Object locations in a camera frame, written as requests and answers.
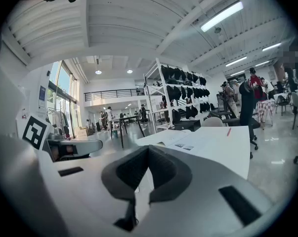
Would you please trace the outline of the large ceiling tube light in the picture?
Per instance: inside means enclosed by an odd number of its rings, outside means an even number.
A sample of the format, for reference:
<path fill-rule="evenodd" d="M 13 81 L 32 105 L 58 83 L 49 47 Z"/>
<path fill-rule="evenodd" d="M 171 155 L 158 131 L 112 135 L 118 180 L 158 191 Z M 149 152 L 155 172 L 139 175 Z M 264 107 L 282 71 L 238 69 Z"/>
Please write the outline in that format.
<path fill-rule="evenodd" d="M 225 8 L 218 14 L 216 14 L 214 17 L 212 17 L 210 20 L 208 20 L 205 24 L 203 24 L 200 28 L 203 32 L 208 31 L 210 28 L 216 26 L 221 21 L 225 20 L 226 18 L 230 17 L 231 15 L 237 13 L 238 11 L 243 9 L 243 4 L 241 1 L 236 1 L 229 7 Z"/>

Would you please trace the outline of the grey yellow cover book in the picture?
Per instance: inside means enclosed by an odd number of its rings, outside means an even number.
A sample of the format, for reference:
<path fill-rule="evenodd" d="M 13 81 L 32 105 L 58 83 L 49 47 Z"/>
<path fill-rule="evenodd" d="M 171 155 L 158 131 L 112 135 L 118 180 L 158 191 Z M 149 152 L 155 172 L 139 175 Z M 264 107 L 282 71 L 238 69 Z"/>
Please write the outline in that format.
<path fill-rule="evenodd" d="M 183 151 L 192 155 L 202 155 L 216 149 L 227 138 L 224 127 L 201 127 L 196 131 L 164 130 L 136 140 L 136 145 L 154 145 Z"/>

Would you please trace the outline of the black box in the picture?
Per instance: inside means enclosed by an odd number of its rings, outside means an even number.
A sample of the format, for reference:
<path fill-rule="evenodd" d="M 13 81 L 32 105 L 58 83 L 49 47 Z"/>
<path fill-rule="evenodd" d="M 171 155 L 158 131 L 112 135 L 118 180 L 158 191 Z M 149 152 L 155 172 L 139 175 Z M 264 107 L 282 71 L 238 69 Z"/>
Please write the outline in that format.
<path fill-rule="evenodd" d="M 190 130 L 194 132 L 201 127 L 200 120 L 181 120 L 174 125 L 175 130 Z"/>

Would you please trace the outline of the grey table with black legs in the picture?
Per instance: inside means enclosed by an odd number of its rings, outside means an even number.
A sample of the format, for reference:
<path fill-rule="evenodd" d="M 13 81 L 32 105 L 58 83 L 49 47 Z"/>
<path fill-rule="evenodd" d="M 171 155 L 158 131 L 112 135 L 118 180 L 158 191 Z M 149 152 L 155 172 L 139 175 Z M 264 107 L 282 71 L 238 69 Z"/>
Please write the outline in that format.
<path fill-rule="evenodd" d="M 118 134 L 120 134 L 120 142 L 122 148 L 124 148 L 124 134 L 128 136 L 128 129 L 127 129 L 127 120 L 134 119 L 135 123 L 138 125 L 138 128 L 141 132 L 142 137 L 145 137 L 145 134 L 143 132 L 143 129 L 140 124 L 140 120 L 138 116 L 131 116 L 131 117 L 125 117 L 125 118 L 115 118 L 109 121 L 109 127 L 110 127 L 110 136 L 111 139 L 113 139 L 114 131 L 116 131 Z M 115 129 L 115 123 L 118 123 L 118 131 Z"/>

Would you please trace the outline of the black balcony railing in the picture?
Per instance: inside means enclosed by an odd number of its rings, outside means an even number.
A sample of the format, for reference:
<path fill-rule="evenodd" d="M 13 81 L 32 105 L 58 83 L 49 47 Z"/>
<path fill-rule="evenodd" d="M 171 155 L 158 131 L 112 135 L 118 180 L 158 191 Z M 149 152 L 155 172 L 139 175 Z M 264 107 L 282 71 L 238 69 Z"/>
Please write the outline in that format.
<path fill-rule="evenodd" d="M 135 96 L 144 96 L 144 90 L 138 88 L 132 89 L 116 89 L 116 90 L 105 90 L 105 91 L 94 91 L 86 92 L 85 101 L 93 100 L 103 100 L 111 98 L 121 98 L 121 97 L 135 97 Z"/>

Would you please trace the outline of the clothes rack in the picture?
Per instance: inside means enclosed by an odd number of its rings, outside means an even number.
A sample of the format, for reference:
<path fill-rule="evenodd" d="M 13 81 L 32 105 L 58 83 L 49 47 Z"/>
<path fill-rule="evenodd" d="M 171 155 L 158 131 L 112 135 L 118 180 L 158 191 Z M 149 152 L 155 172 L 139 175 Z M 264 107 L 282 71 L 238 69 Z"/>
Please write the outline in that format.
<path fill-rule="evenodd" d="M 67 117 L 61 110 L 48 107 L 46 121 L 52 125 L 49 135 L 51 139 L 70 139 Z"/>

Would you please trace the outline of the checkered tablecloth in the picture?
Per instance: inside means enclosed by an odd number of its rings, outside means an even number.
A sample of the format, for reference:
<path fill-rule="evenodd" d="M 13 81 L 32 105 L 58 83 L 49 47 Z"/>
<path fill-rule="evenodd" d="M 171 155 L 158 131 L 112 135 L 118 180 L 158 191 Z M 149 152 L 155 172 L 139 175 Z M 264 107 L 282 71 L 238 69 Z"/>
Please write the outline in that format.
<path fill-rule="evenodd" d="M 270 120 L 271 126 L 273 125 L 273 114 L 276 102 L 274 99 L 258 101 L 256 104 L 257 121 L 265 123 L 267 119 Z"/>

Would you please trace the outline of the group of black bags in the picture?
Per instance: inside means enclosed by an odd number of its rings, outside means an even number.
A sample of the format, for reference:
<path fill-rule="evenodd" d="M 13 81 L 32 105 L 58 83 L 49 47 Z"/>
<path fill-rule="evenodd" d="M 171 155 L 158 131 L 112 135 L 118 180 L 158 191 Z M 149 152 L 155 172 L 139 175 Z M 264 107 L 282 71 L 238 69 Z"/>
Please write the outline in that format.
<path fill-rule="evenodd" d="M 207 81 L 195 72 L 161 65 L 161 80 L 165 93 L 161 108 L 167 124 L 190 120 L 211 110 Z"/>

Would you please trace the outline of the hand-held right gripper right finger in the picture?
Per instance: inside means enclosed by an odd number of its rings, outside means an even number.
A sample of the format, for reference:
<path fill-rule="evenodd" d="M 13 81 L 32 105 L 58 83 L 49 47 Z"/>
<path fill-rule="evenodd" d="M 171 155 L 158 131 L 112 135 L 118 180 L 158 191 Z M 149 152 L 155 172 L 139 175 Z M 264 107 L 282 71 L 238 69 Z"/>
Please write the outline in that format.
<path fill-rule="evenodd" d="M 149 195 L 149 203 L 175 200 L 192 181 L 190 167 L 164 150 L 165 148 L 148 146 L 148 168 L 152 174 L 154 186 Z"/>

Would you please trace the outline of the white metal shelf rack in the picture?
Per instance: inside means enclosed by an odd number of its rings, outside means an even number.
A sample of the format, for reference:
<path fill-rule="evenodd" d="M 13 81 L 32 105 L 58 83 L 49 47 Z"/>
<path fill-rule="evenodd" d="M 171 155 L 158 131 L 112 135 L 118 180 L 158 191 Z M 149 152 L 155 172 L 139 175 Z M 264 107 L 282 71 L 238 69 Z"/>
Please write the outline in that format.
<path fill-rule="evenodd" d="M 144 93 L 155 132 L 180 121 L 202 119 L 211 110 L 210 91 L 202 74 L 187 66 L 163 64 L 158 58 L 144 74 Z"/>

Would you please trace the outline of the white shell chair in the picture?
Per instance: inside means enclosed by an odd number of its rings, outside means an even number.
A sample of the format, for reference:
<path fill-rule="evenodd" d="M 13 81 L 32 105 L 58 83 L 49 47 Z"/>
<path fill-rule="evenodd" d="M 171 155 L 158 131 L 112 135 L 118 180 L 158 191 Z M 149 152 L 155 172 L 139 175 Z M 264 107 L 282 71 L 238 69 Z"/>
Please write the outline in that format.
<path fill-rule="evenodd" d="M 202 127 L 223 127 L 223 122 L 220 118 L 210 117 L 205 119 L 202 124 Z"/>

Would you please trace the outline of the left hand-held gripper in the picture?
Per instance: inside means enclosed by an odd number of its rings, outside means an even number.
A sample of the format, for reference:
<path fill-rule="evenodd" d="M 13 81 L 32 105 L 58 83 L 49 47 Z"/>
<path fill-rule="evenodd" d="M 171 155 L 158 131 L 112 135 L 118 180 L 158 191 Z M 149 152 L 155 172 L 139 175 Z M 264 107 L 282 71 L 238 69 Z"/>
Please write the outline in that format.
<path fill-rule="evenodd" d="M 57 127 L 36 115 L 17 118 L 16 129 L 18 138 L 37 150 L 48 152 L 53 162 L 89 158 L 103 147 L 101 140 L 63 140 Z"/>

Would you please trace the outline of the black office chair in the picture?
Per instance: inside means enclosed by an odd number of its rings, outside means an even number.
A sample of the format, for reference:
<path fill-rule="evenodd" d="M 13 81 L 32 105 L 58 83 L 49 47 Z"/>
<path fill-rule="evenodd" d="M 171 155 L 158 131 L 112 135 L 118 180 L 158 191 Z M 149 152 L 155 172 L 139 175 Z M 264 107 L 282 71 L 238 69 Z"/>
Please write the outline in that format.
<path fill-rule="evenodd" d="M 249 86 L 248 81 L 245 80 L 241 83 L 239 92 L 241 94 L 240 125 L 248 127 L 250 143 L 255 146 L 255 150 L 258 150 L 258 145 L 255 142 L 257 137 L 254 134 L 254 129 L 260 128 L 260 123 L 253 118 L 254 90 Z"/>

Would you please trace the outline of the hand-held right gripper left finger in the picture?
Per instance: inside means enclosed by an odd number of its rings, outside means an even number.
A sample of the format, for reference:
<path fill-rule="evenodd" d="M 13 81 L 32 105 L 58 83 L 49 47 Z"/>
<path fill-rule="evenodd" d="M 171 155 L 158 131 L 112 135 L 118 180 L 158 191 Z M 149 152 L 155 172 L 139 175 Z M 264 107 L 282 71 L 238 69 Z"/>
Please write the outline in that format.
<path fill-rule="evenodd" d="M 141 146 L 105 166 L 101 172 L 101 180 L 114 198 L 135 199 L 135 190 L 147 169 L 148 146 Z"/>

